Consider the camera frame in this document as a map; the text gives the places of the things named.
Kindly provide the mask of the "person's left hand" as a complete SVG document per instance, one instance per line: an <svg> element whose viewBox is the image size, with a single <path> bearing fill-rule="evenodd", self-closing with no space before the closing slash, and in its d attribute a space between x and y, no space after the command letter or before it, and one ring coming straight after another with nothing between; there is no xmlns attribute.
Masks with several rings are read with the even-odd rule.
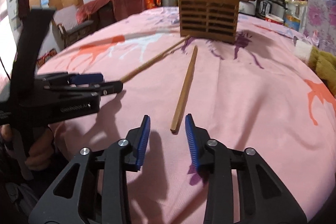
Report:
<svg viewBox="0 0 336 224"><path fill-rule="evenodd" d="M8 124L1 126L1 137L5 142L7 153L11 157L15 157L14 151L10 149L13 134ZM49 165L50 158L54 152L54 134L50 128L47 128L41 137L31 146L25 165L30 170L43 170Z"/></svg>

